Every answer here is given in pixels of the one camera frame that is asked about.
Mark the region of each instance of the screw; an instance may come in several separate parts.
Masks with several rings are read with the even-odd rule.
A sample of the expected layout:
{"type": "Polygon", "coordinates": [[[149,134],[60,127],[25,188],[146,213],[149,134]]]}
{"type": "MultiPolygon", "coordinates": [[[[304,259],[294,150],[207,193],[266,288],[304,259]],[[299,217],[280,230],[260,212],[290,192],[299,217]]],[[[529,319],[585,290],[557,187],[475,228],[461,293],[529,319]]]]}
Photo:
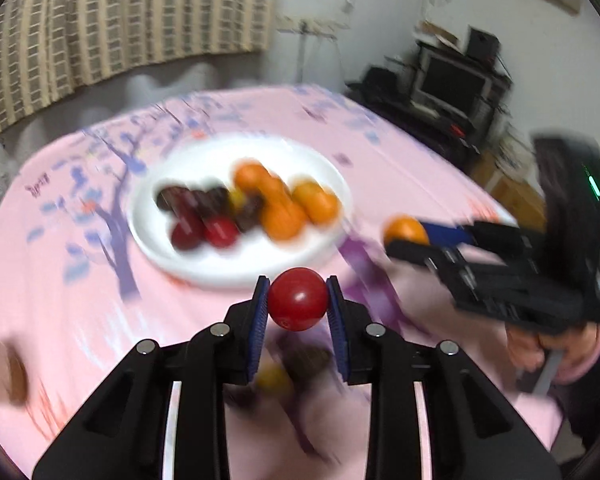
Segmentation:
{"type": "Polygon", "coordinates": [[[424,264],[427,266],[427,269],[429,269],[434,274],[438,272],[438,268],[436,267],[436,264],[431,258],[427,258],[426,260],[424,260],[424,264]]]}
{"type": "Polygon", "coordinates": [[[370,323],[366,326],[365,332],[371,337],[382,337],[386,332],[386,328],[379,323],[370,323]]]}
{"type": "Polygon", "coordinates": [[[216,337],[224,337],[231,332],[231,327],[229,327],[227,323],[216,323],[215,325],[212,325],[209,330],[211,330],[211,333],[216,337]]]}
{"type": "Polygon", "coordinates": [[[459,349],[459,346],[453,341],[443,341],[440,343],[440,350],[447,355],[456,355],[459,349]]]}
{"type": "Polygon", "coordinates": [[[142,355],[150,354],[155,350],[155,343],[150,339],[143,339],[136,345],[136,351],[142,355]]]}
{"type": "Polygon", "coordinates": [[[456,263],[457,259],[455,254],[453,254],[449,249],[442,249],[442,253],[446,256],[446,259],[449,260],[452,264],[456,263]]]}
{"type": "Polygon", "coordinates": [[[460,271],[460,277],[462,278],[466,286],[468,286],[471,290],[475,290],[477,283],[475,282],[475,276],[471,272],[471,269],[469,269],[469,267],[465,267],[463,270],[460,271]]]}

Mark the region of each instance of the table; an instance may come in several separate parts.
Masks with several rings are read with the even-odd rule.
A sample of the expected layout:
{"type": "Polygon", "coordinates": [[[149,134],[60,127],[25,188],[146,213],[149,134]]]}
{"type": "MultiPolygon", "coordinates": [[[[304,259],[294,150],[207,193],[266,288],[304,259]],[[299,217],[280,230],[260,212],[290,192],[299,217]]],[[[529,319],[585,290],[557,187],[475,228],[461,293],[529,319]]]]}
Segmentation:
{"type": "MultiPolygon", "coordinates": [[[[550,446],[560,413],[548,399],[513,392],[502,326],[455,312],[434,276],[387,261],[379,244],[382,224],[399,213],[442,222],[507,213],[441,157],[339,94],[256,88],[193,93],[96,124],[42,149],[16,176],[0,206],[0,338],[20,348],[32,396],[24,410],[0,406],[0,443],[23,472],[31,475],[138,340],[189,340],[250,297],[165,275],[136,247],[124,215],[130,189],[152,162],[185,142],[238,131],[298,140],[338,166],[354,195],[354,220],[340,253],[317,270],[336,274],[350,298],[384,305],[372,315],[405,338],[458,341],[550,446]],[[383,283],[354,272],[361,254],[378,262],[383,283]]],[[[320,388],[302,409],[305,436],[324,460],[302,452],[279,408],[262,409],[251,417],[227,411],[234,478],[363,477],[363,391],[320,388]]]]}

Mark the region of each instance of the wall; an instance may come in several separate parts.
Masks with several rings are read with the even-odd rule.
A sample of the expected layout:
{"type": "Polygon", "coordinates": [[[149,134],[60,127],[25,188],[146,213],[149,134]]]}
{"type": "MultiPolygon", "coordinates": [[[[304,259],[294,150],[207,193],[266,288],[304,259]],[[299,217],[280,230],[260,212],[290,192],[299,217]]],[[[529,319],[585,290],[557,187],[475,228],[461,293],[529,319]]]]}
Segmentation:
{"type": "Polygon", "coordinates": [[[436,0],[428,14],[460,38],[471,25],[500,39],[517,129],[567,128],[600,144],[600,17],[588,0],[577,16],[544,0],[436,0]]]}
{"type": "MultiPolygon", "coordinates": [[[[342,11],[345,0],[278,0],[277,15],[322,18],[349,23],[334,43],[308,38],[304,81],[333,91],[345,89],[344,81],[357,80],[370,64],[384,64],[413,44],[420,0],[355,0],[350,14],[342,11]]],[[[295,82],[299,36],[275,32],[270,49],[258,63],[250,56],[236,56],[216,64],[224,86],[245,86],[262,81],[295,82]]]]}

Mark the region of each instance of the cherry tomato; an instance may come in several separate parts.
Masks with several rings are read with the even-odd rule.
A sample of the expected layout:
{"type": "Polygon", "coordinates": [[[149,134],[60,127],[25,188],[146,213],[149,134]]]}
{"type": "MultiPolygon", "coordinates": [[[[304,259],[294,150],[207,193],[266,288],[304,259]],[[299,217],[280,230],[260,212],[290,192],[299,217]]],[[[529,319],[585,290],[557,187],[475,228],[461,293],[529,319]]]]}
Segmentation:
{"type": "Polygon", "coordinates": [[[286,330],[301,332],[318,323],[327,312],[329,293],[320,274],[297,267],[280,274],[269,287],[271,319],[286,330]]]}
{"type": "Polygon", "coordinates": [[[384,227],[384,244],[391,240],[408,240],[415,244],[429,245],[429,235],[419,220],[411,216],[398,216],[393,218],[384,227]]]}
{"type": "Polygon", "coordinates": [[[187,198],[189,206],[203,220],[207,220],[208,218],[213,218],[214,216],[221,214],[221,207],[218,205],[218,202],[206,191],[195,189],[187,198]]]}
{"type": "Polygon", "coordinates": [[[155,203],[161,211],[174,212],[177,209],[181,197],[189,190],[182,186],[163,187],[155,197],[155,203]]]}
{"type": "Polygon", "coordinates": [[[185,212],[189,212],[202,218],[198,212],[198,206],[200,204],[199,196],[201,193],[204,194],[204,191],[200,191],[199,189],[187,189],[178,197],[179,200],[174,209],[178,210],[178,208],[180,208],[185,212]]]}
{"type": "Polygon", "coordinates": [[[260,213],[264,199],[259,193],[246,195],[244,205],[235,213],[234,221],[241,233],[246,233],[260,225],[260,213]]]}
{"type": "Polygon", "coordinates": [[[205,238],[213,247],[224,249],[235,244],[240,231],[226,216],[216,216],[205,221],[205,238]]]}
{"type": "Polygon", "coordinates": [[[214,215],[225,216],[231,214],[231,200],[229,190],[225,186],[215,186],[206,192],[217,213],[214,215]]]}
{"type": "Polygon", "coordinates": [[[198,216],[180,212],[171,232],[171,245],[179,251],[195,249],[204,241],[204,231],[205,226],[198,216]]]}

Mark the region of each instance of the green light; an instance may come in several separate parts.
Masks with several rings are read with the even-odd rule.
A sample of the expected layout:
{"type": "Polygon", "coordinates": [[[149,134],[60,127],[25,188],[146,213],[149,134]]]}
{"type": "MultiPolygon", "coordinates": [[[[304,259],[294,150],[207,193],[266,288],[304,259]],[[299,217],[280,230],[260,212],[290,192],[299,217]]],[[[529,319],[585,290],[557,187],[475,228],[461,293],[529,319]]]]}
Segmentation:
{"type": "Polygon", "coordinates": [[[596,181],[593,180],[593,177],[591,175],[589,175],[589,183],[591,184],[591,189],[593,190],[593,193],[596,194],[596,198],[600,199],[600,190],[598,189],[598,184],[596,184],[596,181]]]}

